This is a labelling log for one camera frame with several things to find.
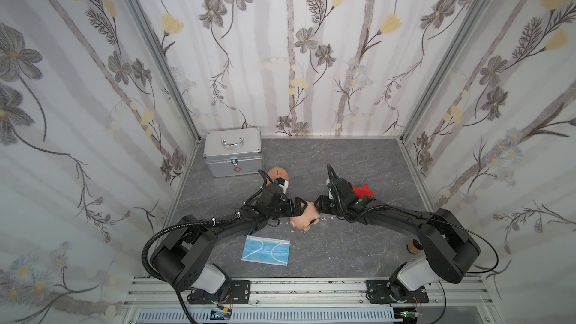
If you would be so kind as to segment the pink piggy bank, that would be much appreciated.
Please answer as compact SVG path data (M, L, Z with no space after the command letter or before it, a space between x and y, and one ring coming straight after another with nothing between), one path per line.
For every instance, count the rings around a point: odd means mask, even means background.
M289 223L296 229L307 232L311 227L320 221L320 213L312 202L306 202L306 206L300 216L291 217Z

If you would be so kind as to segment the red piggy bank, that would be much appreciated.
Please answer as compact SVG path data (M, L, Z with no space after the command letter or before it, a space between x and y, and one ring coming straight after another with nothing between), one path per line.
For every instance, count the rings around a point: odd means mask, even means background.
M364 184L363 186L359 187L354 187L353 192L358 199L361 199L363 197L374 198L374 192L370 189L368 184Z

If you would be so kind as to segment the tan piggy bank front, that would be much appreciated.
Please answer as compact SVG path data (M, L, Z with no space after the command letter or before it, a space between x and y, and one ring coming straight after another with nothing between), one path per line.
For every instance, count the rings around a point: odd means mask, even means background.
M268 184L274 184L274 180L280 177L286 179L290 184L290 175L284 168L279 166L275 166L268 171Z

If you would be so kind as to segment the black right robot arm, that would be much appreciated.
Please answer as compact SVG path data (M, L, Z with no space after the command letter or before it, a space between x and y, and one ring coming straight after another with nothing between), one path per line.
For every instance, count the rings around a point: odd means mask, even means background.
M459 284L481 249L448 210L410 211L372 196L359 197L343 178L327 181L328 194L314 202L322 214L337 215L350 223L385 227L416 240L424 256L397 268L384 284L385 303L405 302L426 284Z

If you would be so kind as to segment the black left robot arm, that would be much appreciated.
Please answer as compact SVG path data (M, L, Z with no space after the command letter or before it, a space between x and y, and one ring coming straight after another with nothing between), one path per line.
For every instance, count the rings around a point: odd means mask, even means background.
M220 293L228 277L208 260L216 244L237 236L250 236L280 218L300 218L314 204L299 197L290 199L275 183L261 187L231 215L200 220L183 217L176 225L154 234L141 254L146 272L168 283L176 293L202 290Z

